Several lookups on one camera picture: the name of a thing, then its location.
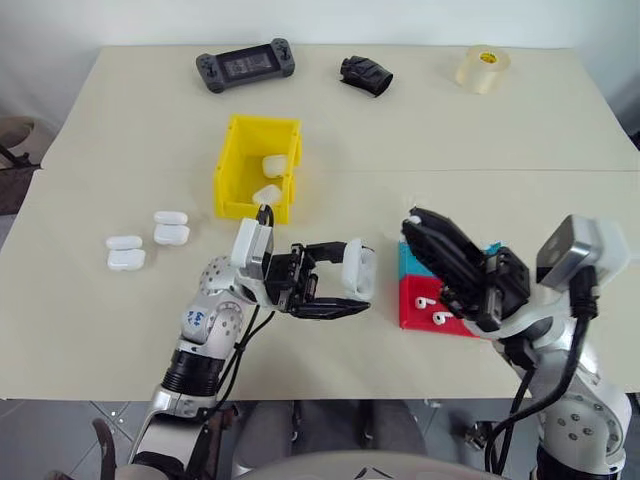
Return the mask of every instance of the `beige table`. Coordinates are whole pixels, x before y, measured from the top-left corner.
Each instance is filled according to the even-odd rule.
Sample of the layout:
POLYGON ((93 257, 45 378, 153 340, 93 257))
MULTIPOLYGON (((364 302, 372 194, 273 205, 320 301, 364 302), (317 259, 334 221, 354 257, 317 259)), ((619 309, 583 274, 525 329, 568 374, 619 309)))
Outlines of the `beige table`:
MULTIPOLYGON (((430 69, 460 49, 300 47, 291 79, 214 96, 192 70, 203 50, 212 51, 116 48, 100 56, 0 254, 0 396, 149 397, 168 364, 178 318, 202 267, 229 252, 235 236, 238 223, 214 217, 210 208, 210 172, 234 111, 303 120, 299 195, 291 225, 276 229, 276 249, 285 251, 294 241, 361 236, 380 258, 369 311, 322 323, 278 316, 248 349, 234 398, 513 395, 517 379, 488 342, 397 327, 396 242, 413 202, 454 218, 479 245, 506 242, 530 265, 568 213, 613 218, 640 249, 637 153, 569 52, 513 51, 511 85, 492 97, 476 97, 462 95, 430 69), (397 83, 372 100, 335 82, 333 63, 352 52, 380 61, 396 73, 397 83), (554 68, 543 67, 545 58, 554 68), (417 64, 419 59, 425 63, 417 64), (150 75, 143 67, 154 64, 150 75), (564 76, 581 101, 565 98, 567 93, 531 109, 536 119, 524 120, 518 108, 536 103, 527 97, 546 98, 542 87, 536 90, 537 83, 528 81, 534 73, 546 79, 547 92, 562 90, 564 76), (528 88, 518 88, 520 82, 528 88), (337 99, 325 100, 329 91, 337 99), (402 109, 391 98, 404 102, 402 109), (497 102, 501 114, 491 113, 485 101, 497 102), (491 155, 471 158, 481 149, 467 141, 464 128, 438 126, 440 137, 450 139, 447 150, 426 127, 447 116, 474 117, 474 141, 483 135, 512 140, 494 146, 491 155), (520 145, 551 135, 549 123, 558 116, 580 127, 568 128, 565 141, 557 135, 520 145), (422 130, 414 123, 420 119, 422 130), (530 130, 513 127, 518 122, 530 130), (404 128, 413 134, 405 135, 404 128), (385 130, 394 155, 382 139, 385 130), (556 149, 566 156, 554 156, 556 149), (193 233, 186 246, 152 243, 152 214, 158 209, 189 213, 193 233), (118 233, 143 236, 143 270, 106 269, 104 238, 118 233)), ((325 268, 320 275, 321 292, 334 291, 339 270, 325 268)), ((607 376, 626 390, 640 389, 628 361, 640 334, 632 307, 638 285, 636 269, 605 289, 590 337, 607 376)))

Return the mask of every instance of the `tape roll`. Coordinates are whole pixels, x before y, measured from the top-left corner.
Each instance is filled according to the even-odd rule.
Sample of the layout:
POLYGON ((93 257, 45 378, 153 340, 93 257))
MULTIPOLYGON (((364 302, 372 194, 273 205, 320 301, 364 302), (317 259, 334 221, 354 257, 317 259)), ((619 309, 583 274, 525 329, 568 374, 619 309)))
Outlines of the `tape roll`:
POLYGON ((456 72, 456 81, 469 92, 487 93, 498 86, 509 65, 511 59, 503 50, 476 45, 467 50, 456 72))

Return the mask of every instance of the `yellow plastic container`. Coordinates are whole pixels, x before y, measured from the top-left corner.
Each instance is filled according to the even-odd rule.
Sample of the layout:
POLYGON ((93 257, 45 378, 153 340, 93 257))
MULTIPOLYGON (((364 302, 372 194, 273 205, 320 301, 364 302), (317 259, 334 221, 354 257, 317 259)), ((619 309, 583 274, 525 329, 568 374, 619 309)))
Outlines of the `yellow plastic container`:
POLYGON ((286 118, 232 115, 220 159, 213 174, 214 209, 226 218, 253 218, 258 206, 251 197, 270 183, 282 190, 282 201, 272 205, 275 221, 289 223, 289 207, 295 197, 293 168, 302 154, 300 121, 286 118), (282 178, 267 178, 262 159, 287 155, 282 178))

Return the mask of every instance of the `black cable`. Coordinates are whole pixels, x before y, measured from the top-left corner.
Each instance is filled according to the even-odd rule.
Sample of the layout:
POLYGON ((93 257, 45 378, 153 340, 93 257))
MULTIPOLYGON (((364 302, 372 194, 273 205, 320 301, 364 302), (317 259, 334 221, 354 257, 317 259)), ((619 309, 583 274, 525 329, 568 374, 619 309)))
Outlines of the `black cable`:
POLYGON ((506 420, 500 422, 496 428, 491 431, 491 434, 487 439, 487 446, 485 447, 484 452, 484 468, 487 472, 491 473, 491 451, 493 450, 498 435, 510 426, 514 425, 516 422, 541 412, 548 406, 560 400, 562 395, 565 394, 573 380, 576 370, 578 369, 580 356, 582 355, 582 349, 584 347, 584 340, 587 336, 587 330, 589 328, 591 318, 593 317, 590 315, 580 315, 578 317, 575 330, 573 331, 573 339, 571 340, 571 347, 569 349, 569 355, 567 356, 567 362, 564 365, 560 381, 552 392, 539 402, 530 405, 524 410, 514 413, 506 420))
POLYGON ((242 339, 238 343, 236 343, 234 347, 235 352, 233 352, 233 356, 229 360, 229 363, 227 364, 227 367, 225 368, 224 373, 220 377, 220 381, 218 382, 218 384, 219 385, 224 384, 225 380, 227 379, 227 376, 229 375, 229 372, 231 372, 231 370, 233 369, 231 379, 229 380, 227 389, 225 390, 220 400, 218 400, 215 406, 211 410, 209 410, 209 413, 207 415, 209 418, 215 415, 218 412, 218 410, 220 410, 220 407, 224 404, 224 402, 227 401, 227 398, 229 398, 229 395, 233 390, 233 385, 236 382, 236 377, 238 376, 238 370, 240 369, 240 362, 242 361, 242 355, 244 354, 247 344, 260 330, 262 330, 271 321, 271 319, 276 313, 275 310, 273 310, 260 325, 258 325, 255 329, 253 329, 253 325, 256 321, 256 318, 258 317, 259 311, 260 311, 260 306, 256 305, 256 308, 253 310, 253 315, 251 315, 251 320, 249 321, 249 325, 247 326, 247 330, 242 336, 242 339))
MULTIPOLYGON (((520 382, 520 387, 518 387, 518 391, 516 396, 513 397, 513 402, 511 403, 511 409, 509 410, 509 415, 513 415, 518 410, 520 410, 520 405, 522 405, 522 400, 524 400, 524 395, 527 393, 527 389, 529 388, 529 384, 531 383, 531 379, 533 375, 536 373, 534 368, 527 370, 527 372, 522 377, 522 381, 520 382)), ((509 455, 509 448, 511 447, 511 437, 513 436, 513 429, 515 425, 510 425, 507 427, 504 432, 504 440, 502 441, 502 447, 500 449, 500 458, 498 461, 494 461, 495 456, 492 454, 491 457, 491 465, 493 469, 493 473, 496 475, 502 475, 504 471, 504 467, 507 464, 507 456, 509 455)))

